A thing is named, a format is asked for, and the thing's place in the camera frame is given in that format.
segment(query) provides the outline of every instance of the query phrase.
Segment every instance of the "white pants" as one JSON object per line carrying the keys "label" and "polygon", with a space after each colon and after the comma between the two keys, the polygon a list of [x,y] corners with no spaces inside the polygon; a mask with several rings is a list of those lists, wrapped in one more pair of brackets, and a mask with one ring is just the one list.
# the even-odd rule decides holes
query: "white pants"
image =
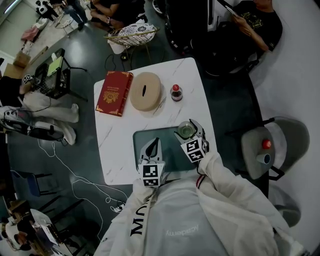
{"label": "white pants", "polygon": [[63,130],[65,140],[70,145],[73,145],[76,142],[76,133],[74,129],[65,122],[78,122],[79,113],[77,107],[59,107],[59,105],[61,104],[60,101],[53,98],[51,98],[50,105],[50,98],[39,92],[26,93],[24,95],[23,104],[31,111],[38,111],[32,113],[35,118],[44,117],[54,119],[54,121],[48,120],[48,123],[55,124],[59,128],[61,128]]}

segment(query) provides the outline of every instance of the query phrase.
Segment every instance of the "white table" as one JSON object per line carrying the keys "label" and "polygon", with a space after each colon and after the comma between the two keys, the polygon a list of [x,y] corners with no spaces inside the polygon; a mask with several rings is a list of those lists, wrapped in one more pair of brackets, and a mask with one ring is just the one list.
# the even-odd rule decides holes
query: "white table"
{"label": "white table", "polygon": [[[95,111],[96,136],[104,181],[107,185],[132,184],[139,179],[136,170],[133,134],[136,131],[178,126],[189,119],[196,120],[204,129],[210,150],[217,150],[209,107],[193,58],[177,59],[131,71],[134,76],[152,72],[159,76],[162,87],[161,107],[142,112],[136,110],[127,98],[122,117]],[[104,80],[94,85],[94,109]],[[179,102],[171,99],[170,89],[177,84],[183,90]],[[194,174],[196,170],[173,172],[168,180]]]}

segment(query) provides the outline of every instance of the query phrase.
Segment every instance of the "small glass jar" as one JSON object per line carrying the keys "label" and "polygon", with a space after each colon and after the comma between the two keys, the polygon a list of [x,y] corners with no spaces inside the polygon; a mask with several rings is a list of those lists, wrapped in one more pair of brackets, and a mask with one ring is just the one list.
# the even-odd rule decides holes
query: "small glass jar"
{"label": "small glass jar", "polygon": [[181,101],[183,95],[182,95],[182,89],[179,85],[175,84],[174,86],[172,86],[171,90],[170,90],[170,94],[171,94],[171,98],[175,101]]}
{"label": "small glass jar", "polygon": [[192,123],[188,122],[188,121],[184,121],[182,123],[180,123],[179,127],[178,127],[178,134],[184,138],[184,139],[188,139],[188,138],[192,138],[196,133],[196,129],[193,126]]}

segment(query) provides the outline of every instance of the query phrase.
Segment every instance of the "gray floor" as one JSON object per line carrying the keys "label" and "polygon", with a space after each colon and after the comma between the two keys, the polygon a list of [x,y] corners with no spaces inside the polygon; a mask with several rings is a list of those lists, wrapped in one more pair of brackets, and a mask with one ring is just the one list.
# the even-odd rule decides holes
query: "gray floor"
{"label": "gray floor", "polygon": [[[159,63],[184,58],[175,53],[169,46],[165,37],[164,20],[155,14],[149,1],[145,4],[149,23],[160,27],[160,31],[151,44],[152,62]],[[65,58],[71,66],[88,69],[88,73],[82,70],[71,71],[71,88],[78,94],[88,98],[88,102],[81,101],[69,95],[63,96],[61,100],[66,106],[77,103],[80,109],[80,120],[72,125],[77,133],[77,143],[73,146],[63,146],[56,142],[56,154],[68,165],[76,175],[87,178],[93,183],[103,184],[104,178],[100,163],[98,143],[96,138],[95,115],[94,115],[94,83],[103,80],[106,70],[113,70],[114,64],[111,58],[105,63],[109,54],[112,53],[110,46],[103,38],[105,32],[93,28],[87,24],[82,31],[75,30],[70,38],[63,38],[51,47],[36,63],[31,67],[30,73],[40,65],[46,58],[59,48],[65,49]],[[122,63],[118,55],[114,56],[116,70],[123,70]],[[140,68],[149,65],[145,49],[134,52],[132,68]],[[125,70],[130,70],[129,64],[124,63]],[[213,127],[215,131],[218,151],[222,156],[224,164],[231,170],[244,169],[239,138],[226,137],[226,131],[244,126],[255,121],[252,109],[251,98],[247,91],[249,77],[246,74],[233,75],[228,79],[210,80],[203,76],[201,67],[199,71],[202,83],[208,100]],[[50,155],[53,154],[51,142],[41,141]],[[48,157],[39,147],[36,139],[26,137],[19,133],[11,133],[8,136],[8,154],[12,170],[22,172],[52,173],[52,176],[40,179],[40,187],[43,190],[59,191],[63,195],[62,199],[55,202],[52,207],[54,211],[49,213],[50,217],[59,213],[71,203],[77,201],[72,192],[71,183],[75,178],[70,171],[63,166],[55,157]],[[28,185],[25,180],[14,178],[15,189],[19,198],[29,201],[32,208],[39,208],[55,195],[44,195],[34,197],[30,195]],[[115,186],[123,190],[128,196],[132,192],[131,185]],[[112,189],[102,188],[107,194],[118,200],[125,200],[125,197]],[[103,217],[103,226],[99,234],[102,238],[108,229],[111,220],[117,215],[110,210],[110,206],[116,207],[115,203],[107,204],[106,196],[98,191],[93,185],[78,182],[74,184],[74,192],[79,198],[86,198],[98,206]],[[101,219],[97,209],[88,201],[84,201],[68,214],[69,217],[62,222],[78,222],[82,219],[94,220],[99,225]]]}

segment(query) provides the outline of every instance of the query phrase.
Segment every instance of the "gold wire chair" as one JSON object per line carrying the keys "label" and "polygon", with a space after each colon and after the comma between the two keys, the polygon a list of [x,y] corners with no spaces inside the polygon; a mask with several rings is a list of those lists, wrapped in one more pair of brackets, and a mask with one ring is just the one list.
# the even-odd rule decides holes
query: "gold wire chair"
{"label": "gold wire chair", "polygon": [[[148,48],[147,44],[155,37],[156,32],[158,32],[160,30],[159,27],[154,27],[154,28],[155,29],[152,31],[146,31],[146,32],[135,33],[135,34],[130,34],[130,35],[104,36],[104,38],[110,40],[111,42],[113,42],[115,44],[124,46],[125,53],[126,53],[127,58],[129,59],[130,66],[131,66],[131,60],[132,60],[132,56],[134,54],[135,49],[138,46],[145,46],[146,52],[149,57],[150,64],[152,64],[151,56],[150,56],[150,52],[149,52],[149,48]],[[134,47],[130,57],[129,57],[129,54],[127,51],[127,49],[129,47]]]}

